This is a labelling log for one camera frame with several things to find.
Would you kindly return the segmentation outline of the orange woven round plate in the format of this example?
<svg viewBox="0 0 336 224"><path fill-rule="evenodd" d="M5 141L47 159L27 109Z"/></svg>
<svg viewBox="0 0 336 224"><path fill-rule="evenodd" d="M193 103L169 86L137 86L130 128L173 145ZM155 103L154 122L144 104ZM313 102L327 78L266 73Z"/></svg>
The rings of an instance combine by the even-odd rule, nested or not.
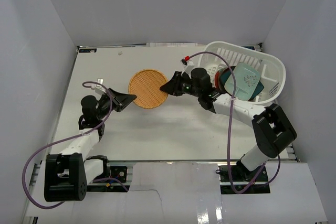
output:
<svg viewBox="0 0 336 224"><path fill-rule="evenodd" d="M138 107L154 109L161 106L167 99L168 94L160 90L160 87L167 82L162 72L155 69L142 69L130 79L128 92L137 96L133 103Z"/></svg>

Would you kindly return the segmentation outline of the red and teal floral plate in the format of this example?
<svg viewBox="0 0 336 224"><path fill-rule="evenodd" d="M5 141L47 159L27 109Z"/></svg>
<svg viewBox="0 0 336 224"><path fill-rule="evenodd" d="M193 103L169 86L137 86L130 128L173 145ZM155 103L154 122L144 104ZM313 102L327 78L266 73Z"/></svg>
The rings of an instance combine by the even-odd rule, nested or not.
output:
<svg viewBox="0 0 336 224"><path fill-rule="evenodd" d="M219 82L218 82L219 75L220 75L220 71L217 71L214 75L214 85L215 85L215 88L217 89L220 89Z"/></svg>

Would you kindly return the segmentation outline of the dark teal square plate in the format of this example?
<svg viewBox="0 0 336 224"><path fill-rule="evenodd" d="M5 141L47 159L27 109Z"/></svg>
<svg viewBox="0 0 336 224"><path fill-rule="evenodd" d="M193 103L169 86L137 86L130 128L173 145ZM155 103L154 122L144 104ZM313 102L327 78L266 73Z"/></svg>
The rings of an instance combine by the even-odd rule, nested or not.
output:
<svg viewBox="0 0 336 224"><path fill-rule="evenodd" d="M230 75L231 75L231 72L229 71L229 69L225 68L220 72L217 78L219 89L221 89L225 93L227 93L227 91L224 88L224 85ZM262 92L263 89L264 89L264 85L259 81L249 101L252 101L257 95L259 95Z"/></svg>

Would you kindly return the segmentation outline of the light teal rectangular plate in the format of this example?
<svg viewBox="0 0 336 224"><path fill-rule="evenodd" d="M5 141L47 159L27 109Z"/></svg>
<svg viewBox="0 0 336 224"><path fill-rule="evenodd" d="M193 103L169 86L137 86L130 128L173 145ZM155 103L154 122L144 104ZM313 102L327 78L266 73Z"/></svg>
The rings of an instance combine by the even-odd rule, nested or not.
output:
<svg viewBox="0 0 336 224"><path fill-rule="evenodd" d="M252 66L240 62L233 69L236 80L235 98L249 101L258 82L261 82L261 74Z"/></svg>

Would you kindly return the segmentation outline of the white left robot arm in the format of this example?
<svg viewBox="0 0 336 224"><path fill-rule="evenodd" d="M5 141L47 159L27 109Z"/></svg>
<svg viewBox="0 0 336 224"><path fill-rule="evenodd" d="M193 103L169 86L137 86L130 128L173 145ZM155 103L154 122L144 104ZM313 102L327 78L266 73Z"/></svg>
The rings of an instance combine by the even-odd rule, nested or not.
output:
<svg viewBox="0 0 336 224"><path fill-rule="evenodd" d="M47 202L82 201L88 184L110 178L108 158L89 156L104 135L104 120L112 111L121 112L137 96L108 89L100 99L87 95L81 100L79 136L58 154L49 154L45 162L44 199Z"/></svg>

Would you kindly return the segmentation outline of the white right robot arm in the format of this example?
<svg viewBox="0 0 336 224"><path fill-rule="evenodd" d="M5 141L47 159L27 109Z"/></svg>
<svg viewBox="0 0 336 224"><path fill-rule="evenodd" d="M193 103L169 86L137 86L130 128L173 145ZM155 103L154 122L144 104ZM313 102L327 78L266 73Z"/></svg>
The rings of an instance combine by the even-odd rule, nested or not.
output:
<svg viewBox="0 0 336 224"><path fill-rule="evenodd" d="M203 68L195 68L190 74L175 72L160 90L175 97L184 94L197 97L203 109L231 116L253 129L256 145L237 162L237 175L245 182L255 177L259 166L276 158L297 138L297 132L281 106L275 103L254 105L232 99L230 94L213 87L209 74Z"/></svg>

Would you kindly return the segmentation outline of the white plastic basket bin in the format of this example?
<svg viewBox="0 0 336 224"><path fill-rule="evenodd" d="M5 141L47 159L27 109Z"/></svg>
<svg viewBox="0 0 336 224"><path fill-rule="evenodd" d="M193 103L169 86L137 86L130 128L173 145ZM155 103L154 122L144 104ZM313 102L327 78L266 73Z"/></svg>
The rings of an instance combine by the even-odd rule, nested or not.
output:
<svg viewBox="0 0 336 224"><path fill-rule="evenodd" d="M216 74L229 73L226 63L234 68L240 62L250 65L260 76L263 90L251 99L251 103L262 105L277 99L286 81L284 64L275 56L223 41L209 43L204 48L205 53L197 57L197 66L207 70L211 82L215 83Z"/></svg>

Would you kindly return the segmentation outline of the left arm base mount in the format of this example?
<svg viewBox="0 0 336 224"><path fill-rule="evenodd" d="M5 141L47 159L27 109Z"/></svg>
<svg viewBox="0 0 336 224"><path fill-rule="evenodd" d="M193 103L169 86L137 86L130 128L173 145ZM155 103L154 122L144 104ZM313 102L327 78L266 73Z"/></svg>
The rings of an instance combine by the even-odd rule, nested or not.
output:
<svg viewBox="0 0 336 224"><path fill-rule="evenodd" d="M98 176L88 185L87 191L93 193L127 193L132 180L132 167L110 166L109 179L102 180L104 175Z"/></svg>

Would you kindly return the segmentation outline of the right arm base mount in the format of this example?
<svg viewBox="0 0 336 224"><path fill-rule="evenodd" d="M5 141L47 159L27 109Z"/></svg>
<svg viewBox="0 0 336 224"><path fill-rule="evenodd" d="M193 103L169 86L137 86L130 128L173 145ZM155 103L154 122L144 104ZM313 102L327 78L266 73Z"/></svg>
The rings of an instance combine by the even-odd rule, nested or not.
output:
<svg viewBox="0 0 336 224"><path fill-rule="evenodd" d="M252 173L246 174L244 172L240 172L236 165L231 166L232 171L232 180L236 190L242 190L244 187L253 179L253 177L257 174L258 169L255 169ZM227 165L219 166L215 171L219 176L220 181L220 192L222 195L234 195L235 192L232 190L229 175L228 175L228 167ZM269 177L264 167L258 177L255 179L254 183L244 192L244 194L269 194L270 186L265 185L269 181Z"/></svg>

